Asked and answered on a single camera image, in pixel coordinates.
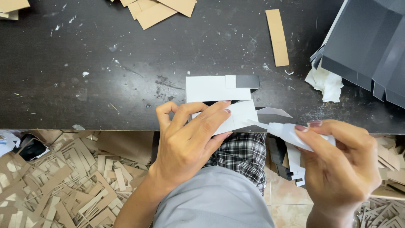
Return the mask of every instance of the glue bottle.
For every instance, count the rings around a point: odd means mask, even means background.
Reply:
[[[261,128],[267,129],[267,132],[274,136],[280,137],[282,140],[291,143],[292,145],[301,147],[305,150],[313,151],[306,143],[304,143],[295,133],[295,124],[292,123],[259,123],[253,120],[249,120],[251,124],[257,125]],[[333,146],[336,146],[336,140],[333,136],[321,135],[322,138],[326,139]]]

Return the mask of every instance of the checkered fabric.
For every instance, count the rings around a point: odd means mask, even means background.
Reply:
[[[213,153],[203,168],[221,166],[247,177],[262,195],[266,185],[263,168],[266,162],[265,133],[233,133]]]

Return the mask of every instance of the dark table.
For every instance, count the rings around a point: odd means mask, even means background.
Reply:
[[[30,2],[19,21],[0,21],[0,128],[155,131],[158,105],[184,103],[189,71],[259,75],[256,106],[293,116],[262,122],[333,118],[405,133],[404,109],[371,92],[344,80],[341,102],[323,103],[304,81],[343,0],[200,0],[191,18],[176,14],[146,31],[119,0]],[[281,11],[289,66],[274,65],[267,9]]]

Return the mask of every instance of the fingernail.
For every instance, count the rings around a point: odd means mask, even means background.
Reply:
[[[307,132],[308,128],[301,126],[301,125],[295,125],[295,129],[298,131],[302,131],[302,132]]]
[[[322,121],[321,120],[316,120],[316,121],[311,121],[308,123],[309,127],[320,127],[322,126]]]
[[[225,138],[228,138],[230,135],[232,135],[233,132],[230,132]]]

